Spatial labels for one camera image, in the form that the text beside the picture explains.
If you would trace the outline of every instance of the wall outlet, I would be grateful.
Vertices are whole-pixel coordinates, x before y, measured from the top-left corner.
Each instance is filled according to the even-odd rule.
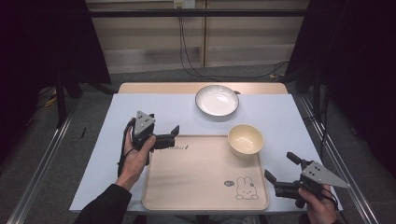
[[[195,0],[184,0],[184,8],[195,8]]]
[[[184,0],[174,0],[174,8],[184,8]]]

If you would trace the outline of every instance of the table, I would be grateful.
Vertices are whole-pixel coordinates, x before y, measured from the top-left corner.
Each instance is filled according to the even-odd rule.
[[[194,104],[195,93],[202,87],[207,85],[220,84],[239,91],[241,105],[238,107],[235,118],[232,121],[222,121],[216,123],[216,128],[209,127],[213,120],[208,119],[208,116],[203,115]],[[158,106],[158,102],[166,102],[172,106]],[[259,107],[257,102],[261,104],[271,105]],[[169,117],[165,115],[172,113],[172,108],[177,107],[182,110],[183,114],[191,115],[196,120],[187,121],[178,120],[177,122],[184,122],[180,125],[181,132],[186,134],[226,134],[233,122],[256,122],[256,118],[266,114],[264,118],[265,127],[263,134],[268,139],[274,139],[267,142],[267,149],[261,152],[262,165],[268,168],[274,175],[280,177],[282,181],[293,181],[298,179],[301,171],[294,163],[286,158],[286,152],[291,150],[297,155],[307,160],[319,161],[318,153],[312,144],[298,109],[295,103],[286,91],[283,84],[279,83],[125,83],[121,85],[119,94],[113,97],[112,105],[110,106],[102,131],[99,134],[95,149],[93,150],[90,162],[87,166],[84,177],[81,180],[80,187],[75,196],[70,210],[74,212],[80,211],[86,203],[90,202],[99,193],[101,193],[108,184],[114,183],[116,176],[112,169],[120,157],[119,152],[113,153],[109,148],[120,144],[119,134],[111,135],[123,129],[126,116],[131,116],[131,110],[136,111],[137,107],[134,105],[140,104],[140,107],[150,110],[149,113],[156,114],[156,132],[158,134],[168,132],[166,128],[174,127],[175,123],[168,121]],[[256,106],[258,109],[251,110],[250,108]],[[125,112],[125,108],[130,107],[131,110]],[[257,123],[257,127],[262,128],[262,125]],[[132,194],[134,195],[132,201],[128,206],[128,211],[135,211],[143,214],[155,214],[155,211],[146,209],[141,203],[142,192],[144,188],[144,179],[147,174],[147,169],[142,173],[139,181],[134,185]],[[249,213],[278,213],[278,212],[301,212],[294,205],[291,199],[277,198],[273,186],[267,182],[269,191],[270,205],[264,211],[248,211]],[[228,214],[226,211],[193,211],[194,214]]]

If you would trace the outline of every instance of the tray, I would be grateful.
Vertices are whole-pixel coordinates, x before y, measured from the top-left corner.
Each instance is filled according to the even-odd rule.
[[[236,157],[226,135],[180,135],[151,154],[143,193],[149,210],[263,210],[268,206],[260,157]]]

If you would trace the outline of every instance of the gray floor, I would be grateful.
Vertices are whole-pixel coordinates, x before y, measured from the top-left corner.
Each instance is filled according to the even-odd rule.
[[[262,76],[272,69],[272,65],[252,65],[196,70],[204,76],[219,76],[216,77],[219,81],[272,82],[276,81],[276,78],[247,77]],[[278,74],[281,74],[282,71],[284,71],[284,67],[278,71]],[[188,75],[183,70],[118,74],[112,75],[112,80],[113,84],[107,86],[113,90],[117,90],[123,82],[210,81],[204,77]],[[66,96],[67,105],[69,107],[77,105],[76,111],[71,118],[67,132],[65,132],[64,140],[53,155],[48,171],[43,175],[39,191],[32,195],[34,200],[31,204],[27,204],[27,213],[20,217],[21,222],[19,223],[71,223],[77,216],[77,214],[69,212],[68,208],[77,190],[78,181],[83,176],[112,98],[111,95],[105,95],[90,86],[82,85],[81,88],[84,90],[84,95],[80,99],[71,99]],[[293,94],[296,104],[301,110],[302,118],[305,118],[307,115],[300,100],[305,96],[311,97],[311,91],[307,95],[296,94],[294,83],[288,83],[287,88]],[[41,95],[39,105],[43,105],[47,101],[49,94],[50,91]],[[12,155],[3,164],[3,173],[0,176],[0,223],[7,223],[25,192],[55,134],[56,123],[56,104],[50,107],[39,107],[20,142],[15,146]],[[394,223],[396,220],[396,213],[394,213],[396,211],[396,181],[372,156],[364,140],[353,134],[351,128],[349,121],[331,99],[328,108],[330,137],[373,209],[378,223]],[[314,144],[319,148],[320,139],[313,125],[309,124],[307,130],[311,134]],[[323,163],[336,172],[326,152]],[[114,167],[114,172],[116,174],[117,165]],[[348,192],[341,189],[337,190],[337,194],[345,209],[343,214],[348,223],[363,223]],[[297,223],[297,216],[298,214],[270,215],[268,219],[269,223]],[[124,222],[132,223],[133,218],[132,215],[127,215]]]

